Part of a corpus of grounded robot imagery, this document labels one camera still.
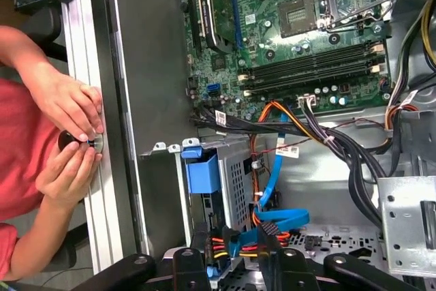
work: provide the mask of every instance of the screw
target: screw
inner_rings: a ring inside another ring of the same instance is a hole
[[[135,264],[137,265],[145,264],[146,262],[147,262],[147,258],[145,257],[139,257],[137,260],[135,260]]]
[[[374,32],[375,32],[375,33],[380,33],[380,32],[382,32],[381,29],[382,29],[382,27],[381,27],[380,25],[375,25],[375,26],[374,26]]]
[[[333,260],[337,264],[345,264],[347,262],[344,257],[334,257]]]
[[[297,253],[295,252],[295,250],[289,249],[289,250],[285,250],[285,255],[287,255],[288,257],[292,257],[295,256]]]

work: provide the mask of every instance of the hand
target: hand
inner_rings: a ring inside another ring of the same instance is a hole
[[[102,97],[96,88],[58,72],[49,63],[36,70],[28,88],[41,111],[59,129],[66,129],[80,141],[94,140],[94,130],[103,133],[99,117]]]
[[[62,152],[55,144],[36,188],[56,206],[73,209],[86,196],[101,159],[88,144],[72,142]]]

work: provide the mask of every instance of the sticker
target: sticker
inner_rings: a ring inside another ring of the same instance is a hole
[[[250,14],[245,16],[245,25],[256,23],[256,14]]]
[[[285,138],[277,138],[277,148],[285,146]],[[287,146],[283,148],[279,148],[276,150],[276,155],[289,157],[289,158],[299,158],[300,157],[300,148],[295,146]]]
[[[406,99],[404,99],[403,102],[401,103],[400,107],[402,108],[402,107],[410,104],[411,101],[415,98],[418,91],[419,90],[413,90],[411,93],[409,93],[409,95],[406,97]]]
[[[220,126],[224,126],[227,123],[227,118],[225,116],[224,112],[220,112],[219,110],[215,111],[215,121],[217,122],[218,125]]]

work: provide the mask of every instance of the red sleeve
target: red sleeve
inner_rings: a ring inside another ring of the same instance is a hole
[[[16,228],[12,225],[0,223],[0,281],[9,271],[16,241]]]

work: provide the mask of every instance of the red shirt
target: red shirt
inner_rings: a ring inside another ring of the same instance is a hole
[[[0,222],[39,207],[35,180],[58,135],[24,85],[0,79]],[[0,223],[0,281],[16,239],[15,227]]]

